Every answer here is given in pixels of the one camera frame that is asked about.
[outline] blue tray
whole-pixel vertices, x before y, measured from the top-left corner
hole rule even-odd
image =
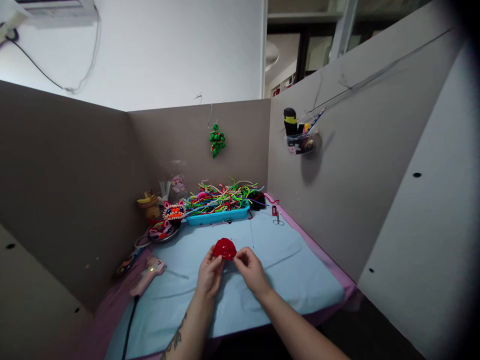
[[[214,212],[211,214],[205,215],[194,215],[188,216],[186,218],[186,222],[190,226],[198,226],[201,224],[213,224],[213,223],[221,223],[223,220],[237,220],[237,219],[245,219],[247,217],[247,213],[250,210],[250,204],[247,202],[245,207],[230,210],[230,211],[222,211],[222,212]]]

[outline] red craft object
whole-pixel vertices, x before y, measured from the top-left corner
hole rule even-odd
[[[222,259],[232,260],[237,254],[237,249],[235,245],[226,237],[222,237],[216,242],[215,249],[213,249],[213,255],[219,257],[221,255]]]

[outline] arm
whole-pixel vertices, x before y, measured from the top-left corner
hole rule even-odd
[[[224,267],[222,257],[214,257],[214,247],[201,262],[193,298],[161,359],[196,360],[202,357]]]
[[[249,247],[241,249],[233,261],[293,359],[348,360],[270,287],[262,263]]]

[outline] hot glue gun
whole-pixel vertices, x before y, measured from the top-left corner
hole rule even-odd
[[[133,297],[140,297],[144,293],[144,291],[149,287],[150,283],[157,275],[162,275],[167,267],[167,265],[157,259],[154,256],[149,256],[146,260],[147,268],[144,272],[142,272],[142,278],[138,282],[138,284],[130,290],[130,295]]]

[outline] scissors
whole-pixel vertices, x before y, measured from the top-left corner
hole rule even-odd
[[[279,214],[279,212],[277,211],[277,207],[276,207],[275,205],[271,208],[271,214],[272,214],[273,216],[276,215],[276,220],[273,220],[273,223],[274,223],[275,225],[281,225],[281,226],[285,225],[285,223],[280,220],[280,214]]]

